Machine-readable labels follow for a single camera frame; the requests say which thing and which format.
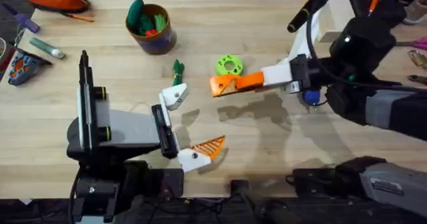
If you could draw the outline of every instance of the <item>green object in cup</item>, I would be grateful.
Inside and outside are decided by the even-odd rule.
[[[131,29],[125,20],[129,34],[137,41],[139,46],[141,46],[145,52],[152,55],[167,53],[177,43],[177,34],[171,27],[171,21],[167,11],[156,4],[145,4],[143,6],[143,13],[149,18],[153,18],[151,21],[154,21],[154,16],[163,15],[166,21],[165,28],[155,35],[145,36],[140,35],[138,30]]]
[[[163,15],[154,15],[155,19],[155,28],[157,29],[157,32],[160,32],[163,30],[166,26],[166,19]]]
[[[129,28],[133,30],[137,29],[139,20],[141,19],[143,6],[144,2],[142,0],[135,0],[132,3],[126,18],[126,23]]]
[[[141,15],[141,19],[139,20],[138,23],[138,32],[140,35],[145,35],[146,31],[155,29],[153,23],[151,22],[151,20],[149,19],[149,17],[145,14]]]

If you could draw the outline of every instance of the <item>cable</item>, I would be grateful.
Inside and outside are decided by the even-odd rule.
[[[414,87],[399,87],[399,86],[383,86],[383,85],[372,85],[372,84],[363,84],[363,83],[357,83],[353,81],[347,81],[341,77],[338,77],[331,73],[318,59],[318,56],[316,55],[316,51],[314,50],[313,42],[312,42],[312,21],[313,21],[313,14],[310,13],[307,20],[307,28],[306,28],[306,38],[307,38],[307,45],[308,49],[310,50],[310,55],[312,56],[312,59],[318,64],[320,69],[326,73],[328,76],[330,76],[335,81],[357,86],[357,87],[365,87],[365,88],[373,88],[373,89],[387,89],[387,90],[393,90],[393,91],[410,91],[415,93],[427,93],[427,90],[424,89],[418,89]]]
[[[294,181],[294,176],[293,175],[286,175],[285,180],[286,180],[286,183],[288,183],[292,187],[295,186],[295,181]]]
[[[219,199],[219,200],[211,200],[211,199],[208,199],[208,198],[201,198],[201,197],[197,197],[197,198],[195,198],[195,200],[201,200],[201,201],[205,201],[205,202],[208,202],[208,203],[220,203],[220,202],[222,202],[224,199],[225,199],[225,198],[221,198],[221,199]]]
[[[321,106],[321,105],[325,105],[327,102],[328,102],[328,100],[325,100],[325,101],[323,101],[323,102],[321,102],[321,103],[317,103],[317,104],[307,104],[307,105],[309,105],[310,107],[319,107],[319,106]]]
[[[75,195],[75,188],[77,187],[77,183],[79,182],[81,175],[81,166],[79,166],[79,170],[75,174],[73,185],[71,186],[71,191],[69,194],[68,199],[68,223],[69,224],[75,224],[74,217],[73,217],[73,206],[74,206],[74,195]]]
[[[153,220],[153,217],[154,217],[154,214],[155,214],[155,212],[157,211],[157,207],[154,207],[153,208],[153,212],[151,213],[151,215],[150,215],[150,217],[149,217],[149,219],[148,219],[148,221],[147,221],[147,224],[150,224],[151,223],[151,221]]]
[[[2,41],[3,42],[3,52],[2,53],[0,53],[0,59],[3,57],[3,55],[4,54],[6,54],[6,49],[7,49],[7,47],[6,47],[6,41],[3,39],[3,38],[1,38],[0,37],[0,41]]]
[[[310,106],[310,107],[319,107],[319,106],[321,106],[321,105],[325,105],[327,102],[328,102],[328,100],[325,100],[325,101],[323,101],[323,102],[321,102],[321,103],[308,103],[305,99],[304,99],[304,94],[306,93],[306,91],[303,91],[302,92],[302,94],[300,95],[300,100],[301,101],[303,101],[307,106]]]
[[[215,214],[216,220],[218,221],[219,224],[222,224],[222,221],[220,220],[220,217],[218,217],[218,214]]]
[[[224,203],[226,203],[228,200],[229,200],[230,198],[227,198],[227,199],[224,199],[222,202],[220,202],[220,203],[216,203],[216,204],[213,204],[213,205],[211,205],[211,206],[206,206],[206,205],[201,205],[200,203],[198,204],[198,205],[201,205],[203,208],[201,208],[201,209],[199,209],[199,210],[197,210],[196,212],[194,212],[194,213],[190,213],[190,212],[178,212],[178,211],[169,211],[169,210],[165,210],[165,209],[163,209],[163,208],[161,208],[160,207],[160,205],[161,205],[161,203],[157,206],[157,208],[161,211],[161,212],[164,212],[164,213],[167,213],[167,214],[172,214],[172,215],[197,215],[197,214],[200,214],[200,213],[202,213],[202,212],[204,212],[204,211],[207,211],[207,210],[210,210],[210,211],[213,211],[213,212],[215,212],[215,213],[217,213],[217,211],[214,211],[213,210],[213,208],[214,207],[218,207],[218,206],[222,206]]]
[[[16,29],[16,38],[15,38],[15,43],[13,44],[14,47],[17,47],[19,42],[22,39],[23,33],[25,28],[22,28],[21,30],[19,30],[19,28],[21,27],[21,24],[18,24],[18,27]]]
[[[46,218],[52,217],[58,213],[60,213],[61,211],[54,211],[52,213],[46,214],[42,217],[34,217],[34,218],[28,218],[28,219],[13,219],[13,220],[6,220],[6,223],[28,223],[28,222],[32,222],[32,221],[42,221]]]

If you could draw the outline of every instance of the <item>marker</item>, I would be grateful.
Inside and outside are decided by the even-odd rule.
[[[28,30],[33,33],[38,33],[40,31],[40,27],[35,24],[34,21],[30,20],[30,18],[26,17],[24,14],[18,13],[14,8],[6,3],[1,4],[22,26],[28,28]]]
[[[40,48],[41,50],[43,50],[44,52],[50,54],[52,57],[56,57],[58,59],[62,59],[65,57],[65,54],[62,53],[58,48],[53,47],[49,44],[47,44],[46,42],[33,37],[31,38],[31,40],[29,40],[29,42],[34,45],[35,47]]]

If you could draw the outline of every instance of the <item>purple object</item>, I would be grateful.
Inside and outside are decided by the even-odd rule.
[[[38,33],[40,31],[40,27],[34,23],[34,21],[30,20],[30,18],[26,17],[24,14],[18,13],[14,8],[9,6],[6,3],[1,3],[2,6],[12,14],[15,19],[24,27],[28,28],[33,33]]]
[[[427,51],[427,37],[419,38],[415,41],[401,41],[397,42],[397,46],[401,47],[415,47]]]

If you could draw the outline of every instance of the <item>scissors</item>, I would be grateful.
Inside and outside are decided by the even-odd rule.
[[[415,41],[398,41],[396,46],[399,47],[415,47],[427,51],[427,37],[422,37]]]
[[[427,85],[427,77],[422,77],[419,75],[409,75],[408,80],[416,83],[421,83],[423,85]]]

